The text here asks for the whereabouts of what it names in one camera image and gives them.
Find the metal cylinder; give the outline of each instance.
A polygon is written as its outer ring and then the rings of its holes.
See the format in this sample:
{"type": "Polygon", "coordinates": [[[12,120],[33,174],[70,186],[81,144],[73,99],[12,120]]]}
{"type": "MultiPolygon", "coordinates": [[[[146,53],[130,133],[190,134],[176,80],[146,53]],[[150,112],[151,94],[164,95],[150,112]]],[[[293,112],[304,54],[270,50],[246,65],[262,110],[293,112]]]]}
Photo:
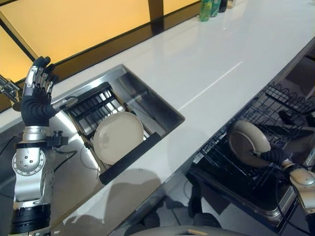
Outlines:
{"type": "Polygon", "coordinates": [[[49,134],[49,127],[26,126],[23,133],[23,141],[44,140],[48,134],[49,134]]]}

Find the black handle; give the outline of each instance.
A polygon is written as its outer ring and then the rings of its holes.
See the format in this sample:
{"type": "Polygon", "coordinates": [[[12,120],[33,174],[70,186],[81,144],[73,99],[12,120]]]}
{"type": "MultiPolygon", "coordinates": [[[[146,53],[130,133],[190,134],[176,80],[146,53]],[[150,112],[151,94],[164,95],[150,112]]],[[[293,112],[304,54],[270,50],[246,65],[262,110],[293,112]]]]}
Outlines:
{"type": "Polygon", "coordinates": [[[150,148],[157,144],[161,140],[160,135],[155,132],[146,141],[143,141],[129,153],[127,153],[122,159],[111,166],[107,171],[99,175],[99,180],[102,184],[107,185],[110,181],[120,175],[128,166],[139,159],[150,148]]]}
{"type": "Polygon", "coordinates": [[[315,213],[307,215],[305,217],[305,220],[307,221],[309,225],[311,236],[315,236],[315,213]]]}

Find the black dish rack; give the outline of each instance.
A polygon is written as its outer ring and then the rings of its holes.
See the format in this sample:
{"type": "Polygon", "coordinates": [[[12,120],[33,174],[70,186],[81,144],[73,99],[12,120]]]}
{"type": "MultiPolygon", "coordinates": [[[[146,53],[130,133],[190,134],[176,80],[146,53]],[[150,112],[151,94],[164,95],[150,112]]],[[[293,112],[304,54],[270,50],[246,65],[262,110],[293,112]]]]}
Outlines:
{"type": "MultiPolygon", "coordinates": [[[[313,108],[313,102],[290,93],[281,85],[266,86],[203,145],[196,153],[189,172],[201,182],[210,184],[215,190],[219,189],[224,195],[237,196],[239,200],[241,199],[239,202],[246,200],[256,211],[260,208],[271,215],[275,214],[277,211],[275,184],[278,179],[283,178],[282,172],[273,164],[255,168],[242,163],[231,151],[226,134],[236,121],[246,120],[256,125],[271,144],[283,148],[290,140],[310,134],[301,130],[306,122],[302,114],[313,108]],[[283,121],[282,114],[290,118],[290,125],[283,121]]],[[[284,197],[287,189],[288,186],[285,186],[279,191],[280,199],[284,197]]],[[[268,227],[275,230],[274,227],[279,225],[279,222],[276,222],[275,225],[268,227]]]]}
{"type": "Polygon", "coordinates": [[[108,82],[106,82],[104,86],[98,86],[78,96],[78,102],[65,110],[78,130],[78,134],[82,138],[85,147],[88,148],[94,156],[102,173],[99,178],[103,184],[109,183],[114,177],[120,174],[122,170],[132,164],[139,156],[160,140],[160,136],[157,133],[152,134],[142,123],[144,128],[144,141],[126,155],[128,158],[125,156],[113,166],[102,162],[94,151],[94,134],[99,124],[105,118],[121,111],[131,112],[136,115],[136,112],[131,110],[129,106],[114,93],[108,82]]]}

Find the plate in sink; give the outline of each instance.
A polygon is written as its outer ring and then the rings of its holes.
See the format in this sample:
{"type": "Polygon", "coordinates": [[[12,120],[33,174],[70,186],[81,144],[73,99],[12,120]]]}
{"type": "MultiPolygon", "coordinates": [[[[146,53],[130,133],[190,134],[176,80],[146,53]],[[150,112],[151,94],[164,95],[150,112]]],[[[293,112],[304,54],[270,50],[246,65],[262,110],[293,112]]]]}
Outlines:
{"type": "Polygon", "coordinates": [[[103,162],[113,165],[143,141],[143,125],[132,113],[118,112],[96,129],[93,146],[103,162]]]}

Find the green bottle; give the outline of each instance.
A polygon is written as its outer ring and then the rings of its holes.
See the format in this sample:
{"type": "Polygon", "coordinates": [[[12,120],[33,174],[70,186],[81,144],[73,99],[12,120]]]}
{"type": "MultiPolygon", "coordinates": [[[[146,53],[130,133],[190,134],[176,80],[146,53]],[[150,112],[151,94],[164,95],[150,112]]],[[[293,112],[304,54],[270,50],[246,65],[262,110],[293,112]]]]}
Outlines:
{"type": "Polygon", "coordinates": [[[211,17],[217,16],[217,14],[219,12],[220,4],[221,4],[221,0],[213,0],[211,13],[210,13],[211,17]]]}
{"type": "Polygon", "coordinates": [[[200,21],[208,21],[210,18],[213,0],[201,0],[201,7],[199,12],[200,21]]]}

